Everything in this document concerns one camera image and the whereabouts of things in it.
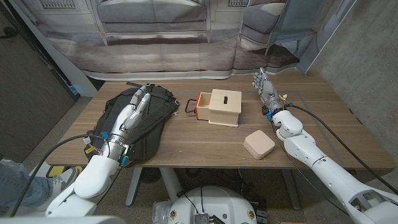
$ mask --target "white robotic arm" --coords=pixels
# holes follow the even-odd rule
[[[287,153],[314,171],[355,223],[397,223],[397,195],[363,184],[322,152],[314,138],[303,130],[303,124],[283,108],[276,89],[262,68],[254,76],[253,85],[269,109],[269,118],[280,126],[276,134],[284,142]]]
[[[116,118],[109,141],[104,142],[103,155],[94,155],[76,181],[65,189],[46,210],[46,217],[83,217],[92,215],[96,204],[108,191],[111,176],[122,163],[128,161],[125,156],[128,146],[124,142],[142,119],[142,112],[149,104],[150,94],[146,86],[138,89],[131,101]]]

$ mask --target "wooden table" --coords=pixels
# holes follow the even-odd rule
[[[245,75],[227,80],[149,81],[172,91],[181,105],[178,115],[171,116],[165,125],[157,154],[140,166],[293,169],[275,139],[270,122],[261,114],[261,101],[251,85],[252,79],[252,75]],[[388,153],[316,71],[309,71],[308,78],[296,70],[290,70],[271,75],[270,79],[281,95],[288,95],[287,102],[306,108],[324,120],[369,167],[381,170],[395,167]],[[93,129],[103,114],[106,101],[130,87],[125,82],[106,82],[62,139]],[[193,113],[184,112],[188,99],[196,99],[199,91],[211,92],[214,88],[242,92],[242,113],[237,128],[197,121]],[[347,169],[363,169],[318,121],[298,109],[289,110],[301,120],[305,130],[315,138],[317,146],[337,163]],[[258,129],[276,143],[274,150],[261,160],[253,158],[243,147],[244,138]],[[83,166],[88,162],[84,146],[82,140],[69,142],[56,149],[46,162],[51,165]],[[296,164],[305,167],[299,161]]]

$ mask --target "wooden box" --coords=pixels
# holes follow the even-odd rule
[[[210,120],[210,104],[211,93],[199,93],[195,111],[197,119]]]
[[[242,93],[217,89],[211,93],[199,93],[195,109],[197,119],[208,120],[209,124],[238,127]]]

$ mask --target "jeans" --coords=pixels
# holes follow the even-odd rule
[[[22,164],[0,161],[0,206],[14,206],[29,179]],[[22,207],[37,207],[52,194],[53,183],[45,177],[35,177],[22,200]]]

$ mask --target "black backpack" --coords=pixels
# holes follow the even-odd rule
[[[135,86],[121,92],[118,96],[106,102],[104,114],[99,118],[94,130],[87,131],[87,134],[101,135],[106,132],[110,135],[113,124],[121,110],[130,103],[130,100],[141,85],[127,82],[126,84]],[[147,84],[146,92],[151,94],[149,105],[144,110],[142,121],[132,131],[132,138],[127,139],[125,144],[129,145],[126,156],[129,157],[130,163],[126,167],[144,163],[152,158],[160,143],[163,127],[166,119],[179,106],[179,102],[173,97],[173,93],[161,86]],[[104,141],[102,139],[91,138],[91,145],[101,148]],[[85,152],[91,146],[87,144]],[[90,160],[97,151],[85,153]]]

